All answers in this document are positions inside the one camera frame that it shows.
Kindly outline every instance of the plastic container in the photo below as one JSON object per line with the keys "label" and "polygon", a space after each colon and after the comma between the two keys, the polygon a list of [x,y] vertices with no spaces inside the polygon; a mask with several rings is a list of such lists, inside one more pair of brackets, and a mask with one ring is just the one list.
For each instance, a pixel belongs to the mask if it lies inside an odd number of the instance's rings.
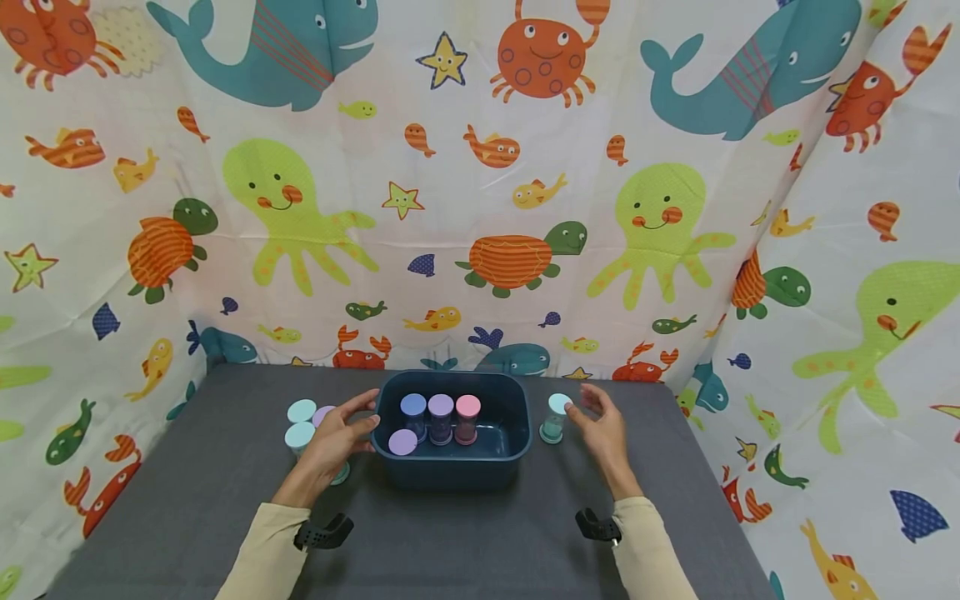
{"label": "plastic container", "polygon": [[[472,395],[483,398],[471,445],[420,444],[407,456],[389,450],[390,436],[405,423],[400,401],[408,394]],[[532,426],[520,383],[502,373],[405,371],[388,379],[376,402],[380,426],[373,449],[383,457],[387,478],[404,490],[480,492],[506,487],[530,449]]]}

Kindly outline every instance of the dark blue fish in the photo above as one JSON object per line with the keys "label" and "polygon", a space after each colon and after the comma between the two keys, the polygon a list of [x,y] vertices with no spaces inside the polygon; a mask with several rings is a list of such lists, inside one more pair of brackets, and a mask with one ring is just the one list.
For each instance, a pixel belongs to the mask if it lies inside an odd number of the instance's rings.
{"label": "dark blue fish", "polygon": [[913,543],[941,529],[950,528],[940,511],[915,493],[890,490],[890,496],[894,499],[900,521],[903,522],[900,530]]}
{"label": "dark blue fish", "polygon": [[560,324],[560,313],[555,313],[552,310],[546,314],[546,318],[543,320],[543,323],[537,325],[537,327],[542,327],[546,329],[548,325],[559,325]]}
{"label": "dark blue fish", "polygon": [[240,304],[237,304],[237,301],[231,298],[230,296],[224,296],[223,299],[224,309],[220,312],[229,315],[232,312],[236,312],[237,308],[240,308]]}
{"label": "dark blue fish", "polygon": [[104,302],[104,305],[93,313],[93,330],[97,334],[97,340],[103,340],[119,328],[120,321],[110,310],[109,302]]}
{"label": "dark blue fish", "polygon": [[410,273],[419,273],[420,275],[432,277],[434,275],[433,258],[433,254],[421,254],[410,262],[410,266],[407,267],[407,271]]}
{"label": "dark blue fish", "polygon": [[750,360],[750,357],[743,352],[737,354],[736,358],[728,358],[727,360],[730,361],[731,365],[736,365],[744,371],[748,370],[754,364],[753,361]]}

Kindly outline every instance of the gray tabletop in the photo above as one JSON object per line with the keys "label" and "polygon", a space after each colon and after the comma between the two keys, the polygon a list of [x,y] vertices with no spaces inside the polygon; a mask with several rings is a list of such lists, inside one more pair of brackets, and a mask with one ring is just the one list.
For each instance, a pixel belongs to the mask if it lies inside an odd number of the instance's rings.
{"label": "gray tabletop", "polygon": [[[48,600],[209,600],[227,577],[260,502],[293,457],[286,409],[301,397],[339,403],[392,372],[222,365],[183,410],[74,560]],[[578,382],[521,378],[535,428],[546,399]],[[749,543],[676,401],[661,385],[598,382],[629,426],[631,462],[657,505],[700,600],[773,600]],[[336,550],[314,551],[292,598],[513,600],[626,598],[608,543],[573,520],[612,502],[579,435],[539,437],[501,492],[400,492],[380,459],[350,459],[313,520],[338,512],[356,526]]]}

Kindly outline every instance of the pink lid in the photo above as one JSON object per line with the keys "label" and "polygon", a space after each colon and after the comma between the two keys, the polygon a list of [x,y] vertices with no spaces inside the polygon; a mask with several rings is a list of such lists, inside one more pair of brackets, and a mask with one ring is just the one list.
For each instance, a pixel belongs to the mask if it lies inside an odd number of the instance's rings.
{"label": "pink lid", "polygon": [[480,414],[480,398],[467,394],[457,398],[457,414],[465,419],[473,419]]}

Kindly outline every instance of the cartoon fish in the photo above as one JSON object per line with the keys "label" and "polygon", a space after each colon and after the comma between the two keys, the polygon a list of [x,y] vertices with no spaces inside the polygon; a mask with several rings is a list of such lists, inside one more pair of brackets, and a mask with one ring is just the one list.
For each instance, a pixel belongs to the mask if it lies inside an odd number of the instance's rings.
{"label": "cartoon fish", "polygon": [[546,317],[543,319],[543,323],[537,325],[541,329],[546,329],[548,325],[559,325],[560,324],[560,313],[550,311],[546,314]]}
{"label": "cartoon fish", "polygon": [[57,145],[53,148],[44,146],[29,135],[25,136],[25,139],[30,144],[30,156],[41,156],[61,169],[89,167],[107,157],[93,130],[71,131],[63,128],[57,134]]}
{"label": "cartoon fish", "polygon": [[785,132],[768,132],[763,136],[763,141],[770,142],[774,146],[789,146],[800,137],[800,130],[787,130]]}
{"label": "cartoon fish", "polygon": [[387,305],[383,303],[383,300],[377,306],[370,306],[366,302],[351,302],[347,305],[347,314],[357,321],[366,321],[385,310],[387,310]]}
{"label": "cartoon fish", "polygon": [[867,223],[880,234],[881,242],[896,242],[897,236],[891,229],[900,218],[900,207],[894,203],[876,203],[867,212]]}
{"label": "cartoon fish", "polygon": [[514,205],[517,208],[529,210],[549,201],[557,195],[560,188],[566,185],[565,175],[566,173],[560,173],[553,187],[546,187],[540,180],[533,180],[528,185],[518,186],[514,190]]}
{"label": "cartoon fish", "polygon": [[420,123],[411,123],[408,125],[407,128],[403,130],[403,138],[407,140],[411,148],[419,150],[427,158],[437,153],[434,150],[430,150],[430,147],[427,146],[426,129],[424,129]]}
{"label": "cartoon fish", "polygon": [[481,143],[470,123],[467,123],[464,139],[469,142],[470,149],[473,150],[477,160],[494,169],[509,167],[520,156],[520,145],[515,139],[500,137],[500,134],[495,132]]}
{"label": "cartoon fish", "polygon": [[797,235],[801,231],[807,231],[813,229],[813,220],[816,217],[807,217],[805,221],[799,225],[790,225],[790,213],[787,212],[786,208],[781,208],[777,211],[777,216],[774,217],[774,222],[770,224],[770,235],[774,237],[790,237],[792,235]]}
{"label": "cartoon fish", "polygon": [[654,331],[661,335],[670,335],[671,333],[676,333],[681,329],[686,329],[692,324],[697,322],[697,316],[693,315],[684,322],[680,322],[679,319],[657,319],[652,325]]}
{"label": "cartoon fish", "polygon": [[338,110],[346,116],[353,117],[360,121],[372,119],[376,116],[376,107],[371,102],[357,101],[350,106],[346,106],[341,102]]}
{"label": "cartoon fish", "polygon": [[915,493],[903,490],[890,490],[903,527],[900,530],[913,543],[950,526],[940,511]]}
{"label": "cartoon fish", "polygon": [[817,539],[817,530],[813,521],[806,520],[806,525],[800,526],[800,531],[810,540],[810,553],[813,562],[820,569],[820,576],[830,590],[835,600],[876,600],[876,594],[867,580],[856,572],[853,559],[842,554],[828,556],[824,547]]}
{"label": "cartoon fish", "polygon": [[153,148],[147,149],[147,160],[143,164],[136,164],[129,158],[117,158],[117,164],[113,167],[113,176],[116,177],[123,193],[129,194],[146,183],[154,175],[158,160]]}
{"label": "cartoon fish", "polygon": [[163,378],[163,375],[167,374],[167,370],[170,369],[170,363],[172,363],[173,360],[173,343],[166,338],[156,340],[154,346],[150,348],[150,354],[147,356],[147,360],[143,361],[141,365],[141,367],[143,367],[143,376],[147,378],[147,384],[139,392],[124,394],[124,397],[129,398],[130,402],[136,402],[146,397],[147,394],[154,390],[160,382],[160,379]]}
{"label": "cartoon fish", "polygon": [[80,418],[74,424],[58,429],[57,435],[47,446],[47,465],[62,465],[77,452],[90,427],[93,407],[96,405],[96,402],[88,402],[86,398],[80,401]]}
{"label": "cartoon fish", "polygon": [[566,336],[564,336],[560,343],[564,346],[564,348],[573,350],[574,352],[578,352],[580,354],[590,354],[591,352],[595,352],[598,348],[600,348],[599,342],[596,340],[588,340],[587,338],[577,338],[571,342],[566,339]]}
{"label": "cartoon fish", "polygon": [[120,329],[120,321],[110,310],[109,302],[104,302],[103,306],[93,313],[93,331],[97,334],[97,340],[103,340],[109,334]]}
{"label": "cartoon fish", "polygon": [[416,273],[419,275],[426,275],[432,277],[433,272],[433,263],[434,255],[433,254],[421,254],[417,258],[414,258],[410,261],[410,264],[407,265],[407,271],[410,273]]}
{"label": "cartoon fish", "polygon": [[177,120],[183,125],[183,128],[200,138],[204,144],[210,139],[209,135],[200,133],[200,127],[197,126],[197,117],[193,115],[193,110],[187,107],[177,108]]}
{"label": "cartoon fish", "polygon": [[223,304],[224,309],[220,311],[220,314],[229,316],[230,313],[236,312],[240,308],[240,304],[237,304],[237,301],[231,298],[230,296],[224,296],[220,302]]}
{"label": "cartoon fish", "polygon": [[300,341],[300,332],[296,329],[287,329],[286,327],[277,327],[273,331],[263,325],[259,325],[257,330],[263,331],[268,337],[275,339],[281,344],[295,344]]}
{"label": "cartoon fish", "polygon": [[630,162],[628,158],[624,158],[623,156],[626,145],[627,140],[623,138],[623,135],[615,135],[607,142],[607,158],[615,161],[618,167],[622,167]]}
{"label": "cartoon fish", "polygon": [[782,460],[783,456],[780,454],[780,444],[777,444],[767,453],[767,457],[763,459],[763,469],[767,471],[767,474],[773,477],[777,483],[805,490],[806,484],[810,483],[810,480],[806,477],[791,477],[784,473],[780,466]]}
{"label": "cartoon fish", "polygon": [[417,331],[444,331],[460,324],[460,311],[454,306],[444,306],[437,310],[426,311],[423,323],[414,323],[404,319],[404,327]]}
{"label": "cartoon fish", "polygon": [[747,371],[754,364],[753,361],[750,360],[750,356],[743,352],[740,352],[734,358],[728,358],[727,361],[730,362],[731,367],[737,366],[744,371]]}

